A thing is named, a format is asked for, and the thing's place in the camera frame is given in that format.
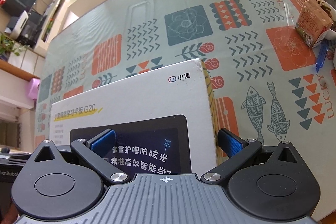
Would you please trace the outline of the purple plastic stool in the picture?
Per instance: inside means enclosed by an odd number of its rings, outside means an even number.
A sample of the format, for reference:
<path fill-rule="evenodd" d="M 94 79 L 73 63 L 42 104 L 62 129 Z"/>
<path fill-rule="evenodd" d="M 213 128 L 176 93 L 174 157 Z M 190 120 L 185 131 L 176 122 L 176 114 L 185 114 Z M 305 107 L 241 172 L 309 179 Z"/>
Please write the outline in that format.
<path fill-rule="evenodd" d="M 29 81 L 26 89 L 27 96 L 32 100 L 37 100 L 39 85 L 41 83 L 40 79 L 33 78 Z"/>

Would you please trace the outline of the patterned green tablecloth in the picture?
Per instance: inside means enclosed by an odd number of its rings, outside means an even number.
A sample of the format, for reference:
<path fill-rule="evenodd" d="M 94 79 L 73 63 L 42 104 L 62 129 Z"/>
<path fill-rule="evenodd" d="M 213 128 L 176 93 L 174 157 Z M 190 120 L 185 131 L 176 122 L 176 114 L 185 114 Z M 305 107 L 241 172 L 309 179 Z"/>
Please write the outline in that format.
<path fill-rule="evenodd" d="M 335 42 L 324 66 L 294 29 L 306 0 L 108 0 L 50 43 L 37 139 L 56 102 L 126 77 L 201 58 L 222 127 L 267 145 L 291 141 L 315 174 L 316 220 L 335 211 Z"/>

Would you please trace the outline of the blue plastic clip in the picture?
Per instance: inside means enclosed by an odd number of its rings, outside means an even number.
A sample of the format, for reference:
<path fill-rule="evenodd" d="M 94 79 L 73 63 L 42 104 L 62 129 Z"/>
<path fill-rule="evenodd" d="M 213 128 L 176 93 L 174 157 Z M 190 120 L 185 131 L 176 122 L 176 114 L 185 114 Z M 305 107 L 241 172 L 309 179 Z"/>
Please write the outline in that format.
<path fill-rule="evenodd" d="M 319 70 L 323 67 L 327 52 L 329 50 L 329 41 L 326 39 L 323 39 L 321 42 L 321 47 L 318 53 L 317 60 L 315 62 L 316 72 L 318 73 Z"/>

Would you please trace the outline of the white tv cabinet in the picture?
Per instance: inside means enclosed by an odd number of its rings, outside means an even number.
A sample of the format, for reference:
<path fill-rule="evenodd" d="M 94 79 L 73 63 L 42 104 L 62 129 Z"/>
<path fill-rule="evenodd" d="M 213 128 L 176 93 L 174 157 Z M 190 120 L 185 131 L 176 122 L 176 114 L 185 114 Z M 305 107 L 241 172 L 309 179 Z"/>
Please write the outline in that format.
<path fill-rule="evenodd" d="M 46 57 L 51 40 L 62 30 L 70 0 L 54 0 L 46 9 L 34 52 Z"/>

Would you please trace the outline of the green potted plant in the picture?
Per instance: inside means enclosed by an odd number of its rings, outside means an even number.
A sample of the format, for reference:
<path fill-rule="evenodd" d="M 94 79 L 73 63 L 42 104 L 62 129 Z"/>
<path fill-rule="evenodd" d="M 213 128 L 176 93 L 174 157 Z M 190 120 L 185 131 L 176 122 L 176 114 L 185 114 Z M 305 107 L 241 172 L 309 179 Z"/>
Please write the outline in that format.
<path fill-rule="evenodd" d="M 20 56 L 21 52 L 26 50 L 26 46 L 15 42 L 5 34 L 1 33 L 1 56 L 9 57 L 11 53 Z"/>

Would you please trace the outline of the brown drink carton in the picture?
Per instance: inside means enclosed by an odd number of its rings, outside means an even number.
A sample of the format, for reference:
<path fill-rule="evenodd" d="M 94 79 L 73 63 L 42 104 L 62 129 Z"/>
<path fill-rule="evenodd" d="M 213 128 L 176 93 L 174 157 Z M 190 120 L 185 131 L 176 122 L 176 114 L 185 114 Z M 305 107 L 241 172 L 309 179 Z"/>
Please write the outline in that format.
<path fill-rule="evenodd" d="M 332 21 L 323 9 L 314 1 L 305 1 L 301 7 L 295 29 L 309 48 L 318 46 Z"/>

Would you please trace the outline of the white tablet box lid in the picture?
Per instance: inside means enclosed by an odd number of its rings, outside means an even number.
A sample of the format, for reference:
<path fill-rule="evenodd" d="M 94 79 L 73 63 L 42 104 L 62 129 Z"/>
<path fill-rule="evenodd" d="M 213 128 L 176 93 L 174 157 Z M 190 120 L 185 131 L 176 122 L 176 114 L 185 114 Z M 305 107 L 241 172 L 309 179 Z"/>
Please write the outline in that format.
<path fill-rule="evenodd" d="M 50 139 L 69 145 L 110 128 L 116 144 L 108 162 L 128 175 L 201 175 L 217 164 L 217 127 L 209 74 L 193 59 L 53 104 Z"/>

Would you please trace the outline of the white printer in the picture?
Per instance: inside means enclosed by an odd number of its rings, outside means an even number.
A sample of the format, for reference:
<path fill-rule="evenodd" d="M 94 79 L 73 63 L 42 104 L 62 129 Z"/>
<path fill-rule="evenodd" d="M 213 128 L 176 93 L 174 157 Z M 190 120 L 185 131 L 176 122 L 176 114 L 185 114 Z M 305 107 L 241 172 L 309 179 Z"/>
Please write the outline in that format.
<path fill-rule="evenodd" d="M 12 16 L 6 26 L 5 33 L 9 38 L 16 40 L 28 19 L 29 15 L 26 11 L 23 11 L 20 16 Z"/>

